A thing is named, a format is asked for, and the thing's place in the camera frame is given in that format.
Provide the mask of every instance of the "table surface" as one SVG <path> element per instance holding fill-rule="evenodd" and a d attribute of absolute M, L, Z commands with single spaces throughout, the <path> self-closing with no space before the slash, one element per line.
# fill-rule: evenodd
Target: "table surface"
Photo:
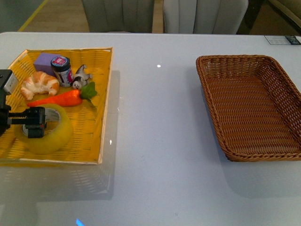
<path fill-rule="evenodd" d="M 111 46 L 103 163 L 1 167 L 2 226 L 300 225 L 301 162 L 228 161 L 195 60 L 268 55 L 301 90 L 301 46 L 264 36 L 8 32 L 0 68 L 25 49 Z"/>

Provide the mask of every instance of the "yellow tape roll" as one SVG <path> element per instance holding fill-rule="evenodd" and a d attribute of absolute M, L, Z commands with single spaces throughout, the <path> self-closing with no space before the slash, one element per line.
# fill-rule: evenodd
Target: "yellow tape roll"
<path fill-rule="evenodd" d="M 57 127 L 42 138 L 28 138 L 22 125 L 15 125 L 15 136 L 36 154 L 49 154 L 64 147 L 70 140 L 73 127 L 66 111 L 59 105 L 41 105 L 46 110 L 46 121 L 58 121 Z"/>

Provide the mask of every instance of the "purple sponge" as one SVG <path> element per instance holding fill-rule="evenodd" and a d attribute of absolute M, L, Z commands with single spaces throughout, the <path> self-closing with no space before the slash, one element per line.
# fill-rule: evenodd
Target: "purple sponge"
<path fill-rule="evenodd" d="M 55 57 L 60 57 L 60 54 L 41 53 L 36 61 L 33 63 L 35 69 L 38 72 L 45 72 L 49 75 L 56 77 L 55 73 L 51 68 L 51 60 Z"/>

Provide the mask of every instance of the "penguin figurine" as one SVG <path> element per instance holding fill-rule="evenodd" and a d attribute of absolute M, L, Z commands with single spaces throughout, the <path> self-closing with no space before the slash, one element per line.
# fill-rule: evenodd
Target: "penguin figurine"
<path fill-rule="evenodd" d="M 92 78 L 91 74 L 86 74 L 84 72 L 84 69 L 86 69 L 86 65 L 80 66 L 80 68 L 76 71 L 74 75 L 74 79 L 72 82 L 72 87 L 74 89 L 81 89 L 83 86 L 87 85 L 90 83 L 89 79 Z"/>

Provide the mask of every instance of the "white chair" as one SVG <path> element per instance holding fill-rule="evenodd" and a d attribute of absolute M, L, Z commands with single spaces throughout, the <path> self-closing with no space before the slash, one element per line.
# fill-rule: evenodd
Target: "white chair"
<path fill-rule="evenodd" d="M 90 32 L 151 33 L 154 0 L 82 0 Z"/>
<path fill-rule="evenodd" d="M 236 34 L 248 0 L 164 0 L 165 33 Z"/>

